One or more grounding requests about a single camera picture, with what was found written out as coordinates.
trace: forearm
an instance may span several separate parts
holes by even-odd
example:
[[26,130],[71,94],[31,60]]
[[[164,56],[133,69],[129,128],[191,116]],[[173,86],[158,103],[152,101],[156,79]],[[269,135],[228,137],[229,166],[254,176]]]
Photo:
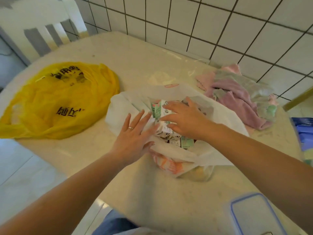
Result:
[[220,124],[208,124],[206,142],[229,159],[265,196],[307,232],[313,232],[313,168]]
[[71,234],[95,199],[123,169],[110,154],[43,195],[0,227],[1,234]]

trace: person's left arm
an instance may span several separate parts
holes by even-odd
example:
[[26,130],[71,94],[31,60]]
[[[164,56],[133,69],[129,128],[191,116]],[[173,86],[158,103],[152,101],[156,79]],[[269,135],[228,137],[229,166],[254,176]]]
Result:
[[56,186],[0,227],[2,235],[71,234],[92,203],[127,165],[148,152],[157,126],[142,131],[151,113],[128,114],[111,151]]

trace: plastic bag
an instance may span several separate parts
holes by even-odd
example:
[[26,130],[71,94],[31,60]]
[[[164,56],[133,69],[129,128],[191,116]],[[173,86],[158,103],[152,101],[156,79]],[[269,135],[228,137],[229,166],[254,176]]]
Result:
[[102,118],[118,93],[117,75],[103,64],[50,65],[10,102],[0,119],[0,138],[70,137]]
[[[229,110],[222,104],[210,99],[200,92],[194,90],[185,84],[166,85],[166,86],[148,86],[132,91],[124,91],[111,98],[111,104],[108,109],[105,121],[109,129],[118,135],[123,122],[128,113],[135,117],[142,109],[146,112],[151,110],[143,102],[143,97],[152,99],[166,99],[168,101],[181,101],[186,96],[195,97],[196,103],[203,107],[213,107],[213,114],[211,119],[216,123],[222,123],[229,128],[248,135],[248,132],[236,113]],[[154,123],[154,118],[151,116],[146,125],[146,129]],[[161,138],[152,136],[149,140],[155,141],[155,145],[151,147],[157,154],[153,154],[154,161],[164,171],[171,174],[173,177],[180,177],[200,166],[200,170],[196,169],[196,173],[202,171],[204,174],[197,176],[197,178],[204,178],[207,180],[209,176],[205,174],[209,169],[212,171],[214,165],[232,165],[220,152],[214,149],[206,142],[197,140],[194,146],[188,150],[184,150],[173,144],[165,143]]]

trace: pink and gray towel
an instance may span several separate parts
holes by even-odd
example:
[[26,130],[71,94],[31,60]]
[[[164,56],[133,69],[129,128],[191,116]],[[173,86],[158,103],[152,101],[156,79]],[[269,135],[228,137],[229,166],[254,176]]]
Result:
[[273,89],[242,76],[237,64],[196,79],[197,86],[205,90],[204,95],[235,111],[245,125],[262,130],[275,121],[277,103]]

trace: chair backrest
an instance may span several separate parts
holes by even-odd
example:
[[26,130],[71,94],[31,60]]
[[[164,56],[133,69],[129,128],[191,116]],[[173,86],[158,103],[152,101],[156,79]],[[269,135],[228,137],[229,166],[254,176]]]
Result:
[[53,51],[58,46],[46,26],[52,24],[62,43],[67,44],[70,40],[61,22],[68,19],[75,25],[80,38],[89,36],[74,0],[17,0],[11,8],[0,8],[0,26],[30,62],[40,56],[24,30],[36,28]]

